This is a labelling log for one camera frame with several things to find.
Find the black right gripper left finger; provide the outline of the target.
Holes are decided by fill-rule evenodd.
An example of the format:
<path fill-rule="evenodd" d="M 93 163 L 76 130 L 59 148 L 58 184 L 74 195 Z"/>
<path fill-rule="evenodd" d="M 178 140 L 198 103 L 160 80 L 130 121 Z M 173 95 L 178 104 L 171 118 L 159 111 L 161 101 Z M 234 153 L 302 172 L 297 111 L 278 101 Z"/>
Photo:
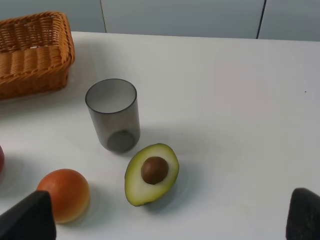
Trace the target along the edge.
<path fill-rule="evenodd" d="M 36 190 L 0 215 L 2 240 L 55 240 L 56 224 L 48 191 Z"/>

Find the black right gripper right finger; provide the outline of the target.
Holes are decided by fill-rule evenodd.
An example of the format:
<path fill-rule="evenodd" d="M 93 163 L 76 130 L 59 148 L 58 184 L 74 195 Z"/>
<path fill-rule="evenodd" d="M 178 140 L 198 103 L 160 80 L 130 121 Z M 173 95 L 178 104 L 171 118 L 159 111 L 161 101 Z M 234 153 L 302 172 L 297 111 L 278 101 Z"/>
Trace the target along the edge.
<path fill-rule="evenodd" d="M 320 196 L 307 188 L 292 192 L 286 223 L 287 240 L 320 239 Z"/>

